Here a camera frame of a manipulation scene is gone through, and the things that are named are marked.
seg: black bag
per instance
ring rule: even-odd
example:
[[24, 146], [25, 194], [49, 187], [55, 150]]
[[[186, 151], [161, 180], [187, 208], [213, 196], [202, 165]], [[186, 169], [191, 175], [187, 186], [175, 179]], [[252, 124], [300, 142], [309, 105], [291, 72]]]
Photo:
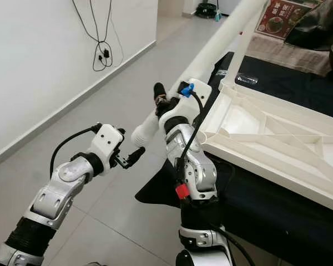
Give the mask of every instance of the black bag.
[[333, 0], [325, 0], [305, 14], [285, 43], [312, 50], [330, 50], [333, 44]]

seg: power cord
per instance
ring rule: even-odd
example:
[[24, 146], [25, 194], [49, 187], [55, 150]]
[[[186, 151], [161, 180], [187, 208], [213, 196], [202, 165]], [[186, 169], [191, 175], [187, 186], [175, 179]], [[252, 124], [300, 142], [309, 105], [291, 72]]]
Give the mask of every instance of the power cord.
[[[108, 30], [108, 26], [109, 26], [109, 21], [111, 20], [112, 22], [112, 26], [113, 26], [113, 30], [114, 30], [114, 33], [116, 35], [116, 38], [117, 38], [117, 41], [118, 41], [118, 44], [120, 46], [120, 49], [121, 49], [121, 53], [122, 53], [122, 59], [121, 59], [121, 62], [118, 66], [121, 65], [122, 61], [124, 60], [124, 53], [123, 53], [123, 48], [122, 48], [122, 45], [121, 45], [121, 42], [120, 42], [120, 39], [118, 37], [118, 34], [116, 32], [116, 29], [115, 29], [115, 26], [113, 24], [113, 21], [112, 21], [112, 0], [110, 0], [110, 3], [109, 3], [109, 11], [108, 11], [108, 15], [107, 15], [107, 21], [106, 21], [106, 29], [105, 29], [105, 37], [103, 39], [100, 39], [99, 37], [99, 32], [98, 32], [98, 26], [97, 26], [97, 23], [96, 23], [96, 18], [95, 18], [95, 13], [94, 13], [94, 8], [93, 8], [93, 5], [92, 5], [92, 0], [89, 0], [89, 5], [90, 5], [90, 10], [91, 10], [91, 13], [92, 13], [92, 17], [93, 17], [93, 22], [94, 22], [94, 25], [95, 25], [95, 30], [96, 30], [96, 38], [93, 37], [87, 30], [86, 26], [85, 26], [85, 23], [83, 22], [83, 18], [82, 16], [80, 15], [79, 11], [78, 11], [78, 8], [77, 8], [77, 5], [75, 4], [75, 1], [72, 0], [73, 2], [73, 5], [74, 5], [74, 8], [75, 8], [75, 11], [79, 17], [79, 20], [86, 32], [86, 34], [91, 38], [93, 39], [95, 42], [97, 42], [96, 46], [95, 46], [95, 51], [94, 51], [94, 58], [93, 58], [93, 65], [92, 65], [92, 68], [94, 71], [96, 72], [99, 72], [99, 71], [103, 71], [105, 70], [106, 68], [108, 67], [111, 67], [113, 65], [113, 55], [112, 55], [112, 48], [111, 48], [111, 45], [106, 41], [107, 39], [107, 30]], [[108, 49], [102, 49], [102, 46], [107, 46]], [[96, 67], [96, 59], [97, 59], [97, 54], [98, 52], [100, 53], [98, 55], [98, 61], [101, 63], [101, 67], [100, 68], [97, 68]]]
[[[198, 95], [196, 94], [196, 92], [194, 92], [193, 90], [189, 90], [189, 93], [198, 102], [199, 109], [200, 109], [200, 114], [199, 114], [198, 120], [196, 122], [195, 130], [194, 130], [193, 134], [191, 135], [191, 137], [190, 137], [188, 143], [186, 144], [185, 148], [183, 149], [183, 152], [181, 153], [180, 159], [184, 159], [186, 153], [188, 152], [188, 149], [189, 149], [191, 143], [195, 139], [195, 136], [196, 136], [197, 132], [199, 131], [200, 126], [202, 124], [202, 114], [203, 114], [202, 102], [201, 102], [200, 98], [198, 97]], [[247, 251], [243, 248], [243, 246], [241, 244], [239, 244], [237, 242], [237, 240], [235, 240], [231, 235], [229, 235], [228, 233], [223, 231], [218, 226], [215, 226], [214, 224], [210, 223], [205, 217], [202, 216], [201, 213], [199, 213], [199, 214], [203, 218], [203, 220], [211, 227], [212, 230], [214, 230], [216, 232], [219, 232], [222, 236], [224, 236], [227, 240], [229, 240], [229, 242], [231, 242], [234, 246], [236, 246], [239, 251], [242, 252], [243, 256], [246, 258], [246, 260], [248, 261], [250, 266], [255, 266], [255, 263], [253, 262], [253, 260], [251, 259], [251, 257], [247, 253]]]
[[101, 128], [102, 124], [100, 123], [97, 123], [96, 125], [94, 126], [91, 126], [87, 129], [83, 129], [75, 134], [73, 134], [72, 136], [70, 137], [67, 137], [65, 140], [63, 140], [53, 151], [52, 153], [52, 157], [51, 157], [51, 162], [49, 164], [49, 179], [52, 178], [52, 173], [53, 173], [53, 168], [54, 168], [54, 160], [56, 159], [56, 155], [58, 153], [58, 151], [60, 150], [60, 148], [62, 148], [67, 142], [69, 142], [70, 140], [72, 139], [75, 139], [76, 137], [82, 135], [82, 134], [85, 134], [86, 132], [94, 132], [95, 134], [99, 131], [99, 129]]

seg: blue connector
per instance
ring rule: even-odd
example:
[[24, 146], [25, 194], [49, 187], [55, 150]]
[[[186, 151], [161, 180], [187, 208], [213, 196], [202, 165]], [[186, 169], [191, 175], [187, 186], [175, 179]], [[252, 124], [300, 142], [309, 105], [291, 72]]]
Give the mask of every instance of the blue connector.
[[191, 90], [194, 90], [194, 83], [191, 83], [188, 87], [182, 89], [180, 93], [188, 98], [191, 95], [190, 94]]

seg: white plastic rod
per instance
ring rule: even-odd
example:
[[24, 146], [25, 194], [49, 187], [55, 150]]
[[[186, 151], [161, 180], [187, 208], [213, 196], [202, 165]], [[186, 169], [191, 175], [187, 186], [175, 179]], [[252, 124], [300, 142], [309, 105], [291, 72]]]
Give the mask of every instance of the white plastic rod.
[[240, 65], [243, 61], [246, 50], [251, 41], [251, 37], [253, 36], [254, 30], [255, 30], [256, 26], [258, 25], [258, 21], [259, 21], [261, 14], [262, 14], [262, 11], [258, 11], [257, 14], [254, 15], [252, 17], [252, 19], [249, 20], [249, 22], [246, 24], [246, 26], [243, 30], [243, 33], [240, 37], [239, 45], [233, 55], [231, 63], [229, 64], [228, 72], [223, 79], [223, 84], [226, 84], [229, 86], [234, 85], [234, 79], [239, 72]]
[[249, 20], [256, 14], [258, 16], [267, 2], [268, 0], [242, 0], [177, 79], [168, 91], [168, 97], [171, 98], [177, 92], [181, 81], [188, 81], [190, 78], [200, 79], [205, 71], [211, 69], [223, 51], [244, 29]]

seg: white plastic structure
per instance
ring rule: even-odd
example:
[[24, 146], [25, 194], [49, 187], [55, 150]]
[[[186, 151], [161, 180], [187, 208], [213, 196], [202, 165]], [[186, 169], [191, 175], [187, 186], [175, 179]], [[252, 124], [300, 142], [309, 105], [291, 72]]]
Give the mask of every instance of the white plastic structure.
[[333, 209], [333, 118], [234, 82], [260, 14], [244, 28], [199, 140], [205, 151]]

